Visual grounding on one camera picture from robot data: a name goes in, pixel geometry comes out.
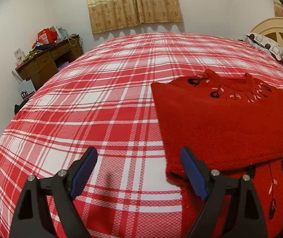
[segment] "checkered bedspread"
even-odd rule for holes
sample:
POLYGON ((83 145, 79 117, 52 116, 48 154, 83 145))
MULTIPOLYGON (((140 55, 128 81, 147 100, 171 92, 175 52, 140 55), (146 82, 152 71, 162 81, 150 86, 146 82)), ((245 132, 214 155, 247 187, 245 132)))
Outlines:
MULTIPOLYGON (((180 237, 181 194, 165 177, 150 84, 206 68, 232 77, 249 72, 283 88, 282 66, 264 52, 240 41, 173 33, 107 41, 51 78, 0 138, 0 235, 9 236, 28 175, 53 176, 94 146, 98 163, 74 201, 91 235, 180 237)), ((54 201, 48 203, 64 237, 54 201)))

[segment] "curtain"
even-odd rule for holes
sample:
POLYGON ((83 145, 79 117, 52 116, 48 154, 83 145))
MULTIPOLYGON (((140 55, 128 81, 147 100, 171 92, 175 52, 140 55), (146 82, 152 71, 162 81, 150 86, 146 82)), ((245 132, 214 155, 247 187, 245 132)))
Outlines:
POLYGON ((87 0, 92 33, 142 23, 183 22, 178 0, 87 0))
POLYGON ((283 17, 283 5, 279 0, 274 1, 275 17, 283 17))

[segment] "white paper bag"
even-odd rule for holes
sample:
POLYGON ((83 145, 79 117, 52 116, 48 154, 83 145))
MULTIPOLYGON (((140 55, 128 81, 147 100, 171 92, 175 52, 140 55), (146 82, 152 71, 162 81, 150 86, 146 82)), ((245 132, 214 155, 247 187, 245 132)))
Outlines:
POLYGON ((20 78, 14 71, 11 73, 19 83, 18 90, 23 100, 29 99, 34 93, 36 93, 32 80, 23 81, 22 78, 20 78))

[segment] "red sweater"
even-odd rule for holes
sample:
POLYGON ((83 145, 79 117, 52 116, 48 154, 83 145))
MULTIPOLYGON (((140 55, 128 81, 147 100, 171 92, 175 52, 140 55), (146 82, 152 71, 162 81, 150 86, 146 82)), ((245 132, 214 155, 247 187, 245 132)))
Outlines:
MULTIPOLYGON (((151 87, 167 158, 166 175, 182 186, 184 232, 193 223, 200 209, 200 200, 195 197, 195 201, 190 200, 191 189, 185 189, 188 182, 179 158, 182 147, 190 147, 210 169, 235 170, 238 177, 245 173, 241 169, 247 166, 283 157, 282 89, 269 86, 249 74, 237 79, 222 78, 212 70, 198 76, 180 77, 168 84, 153 83, 151 87)), ((268 163, 259 165, 257 172, 263 168, 270 172, 268 163)), ((277 169, 282 172, 281 163, 277 169)), ((278 188, 275 187, 281 188, 283 180, 281 185, 273 185, 275 197, 273 189, 268 194, 272 175, 273 172, 266 177, 256 174, 253 180, 264 214, 268 216, 270 235, 279 232, 283 223, 282 220, 281 225, 273 225, 274 219, 280 222, 283 218, 278 209, 269 219, 269 206, 273 199, 275 208, 277 198, 283 200, 283 190, 277 194, 278 188)))

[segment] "wall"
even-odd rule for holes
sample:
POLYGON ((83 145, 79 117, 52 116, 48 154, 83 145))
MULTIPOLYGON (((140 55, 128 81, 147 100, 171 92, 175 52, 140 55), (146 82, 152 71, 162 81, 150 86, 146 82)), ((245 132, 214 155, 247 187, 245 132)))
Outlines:
POLYGON ((48 0, 55 24, 78 33, 84 51, 114 37, 172 31, 241 39, 257 23, 273 17, 272 0, 179 0, 184 23, 150 24, 93 35, 86 0, 48 0))
POLYGON ((45 0, 0 0, 0 136, 14 116, 14 105, 22 99, 13 52, 19 47, 27 54, 43 28, 52 26, 45 0))

